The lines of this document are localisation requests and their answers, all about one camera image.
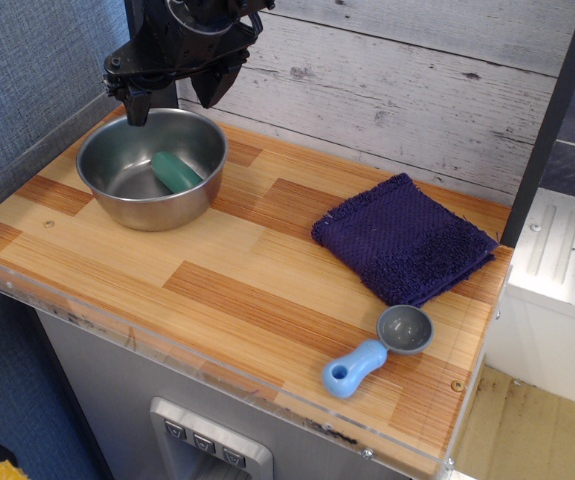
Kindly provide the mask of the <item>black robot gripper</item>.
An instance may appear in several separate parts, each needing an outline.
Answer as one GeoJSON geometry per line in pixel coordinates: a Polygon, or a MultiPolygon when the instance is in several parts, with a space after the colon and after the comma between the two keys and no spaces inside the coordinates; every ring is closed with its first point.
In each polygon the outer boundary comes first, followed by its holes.
{"type": "Polygon", "coordinates": [[[152,84],[191,80],[201,106],[234,84],[258,39],[256,1],[144,1],[132,38],[105,60],[110,95],[124,95],[127,122],[144,126],[152,84]]]}

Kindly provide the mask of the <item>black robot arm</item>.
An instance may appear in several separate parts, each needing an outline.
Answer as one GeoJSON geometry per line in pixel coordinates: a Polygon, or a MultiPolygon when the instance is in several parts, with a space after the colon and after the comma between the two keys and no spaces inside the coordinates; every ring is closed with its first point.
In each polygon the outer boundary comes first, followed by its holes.
{"type": "Polygon", "coordinates": [[[130,40],[104,62],[110,97],[123,103],[128,124],[143,126],[152,94],[188,78],[204,108],[234,84],[263,31],[259,12],[273,1],[138,1],[130,40]]]}

